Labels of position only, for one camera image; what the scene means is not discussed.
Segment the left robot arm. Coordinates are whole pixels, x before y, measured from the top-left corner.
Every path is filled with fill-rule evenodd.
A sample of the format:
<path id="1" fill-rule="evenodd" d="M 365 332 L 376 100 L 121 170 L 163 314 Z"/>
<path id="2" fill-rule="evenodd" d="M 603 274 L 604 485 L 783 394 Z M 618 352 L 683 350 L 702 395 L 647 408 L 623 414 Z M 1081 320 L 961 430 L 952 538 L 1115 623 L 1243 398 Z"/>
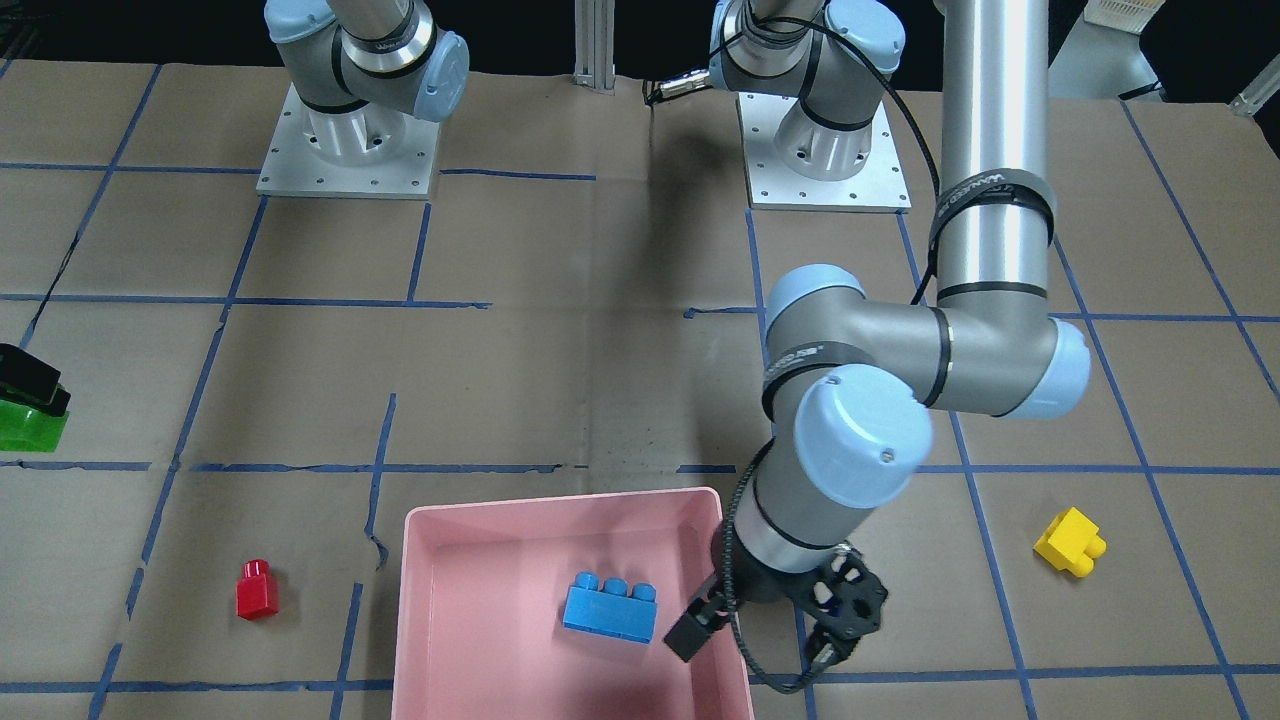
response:
<path id="1" fill-rule="evenodd" d="M 664 637 L 690 662 L 745 603 L 787 600 L 814 626 L 795 693 L 881 628 L 887 589 L 845 547 L 932 446 L 929 411 L 1052 419 L 1091 375 L 1048 309 L 1047 1 L 941 1 L 943 133 L 928 160 L 934 301 L 869 300 L 840 266 L 780 278 L 765 305 L 762 406 L 774 425 L 710 547 L 713 571 Z"/>

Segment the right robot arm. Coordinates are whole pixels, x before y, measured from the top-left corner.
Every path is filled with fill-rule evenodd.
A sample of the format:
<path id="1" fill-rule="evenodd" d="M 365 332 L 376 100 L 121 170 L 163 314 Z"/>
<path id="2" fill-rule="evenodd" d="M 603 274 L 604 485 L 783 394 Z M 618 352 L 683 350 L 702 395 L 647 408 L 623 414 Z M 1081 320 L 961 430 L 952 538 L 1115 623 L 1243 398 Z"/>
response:
<path id="1" fill-rule="evenodd" d="M 3 61 L 3 309 L 413 306 L 465 40 L 424 1 L 31 1 Z"/>

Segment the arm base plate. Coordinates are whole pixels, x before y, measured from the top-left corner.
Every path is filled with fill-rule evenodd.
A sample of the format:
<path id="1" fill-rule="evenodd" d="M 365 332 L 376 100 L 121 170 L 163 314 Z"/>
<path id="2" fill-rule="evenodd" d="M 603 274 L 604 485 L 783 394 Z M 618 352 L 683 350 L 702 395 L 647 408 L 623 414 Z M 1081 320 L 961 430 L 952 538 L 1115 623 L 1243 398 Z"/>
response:
<path id="1" fill-rule="evenodd" d="M 440 131 L 440 123 L 372 104 L 320 113 L 291 86 L 256 191 L 270 197 L 428 200 Z"/>
<path id="2" fill-rule="evenodd" d="M 758 210 L 897 213 L 913 206 L 887 113 L 855 131 L 818 126 L 795 97 L 737 96 L 749 205 Z"/>

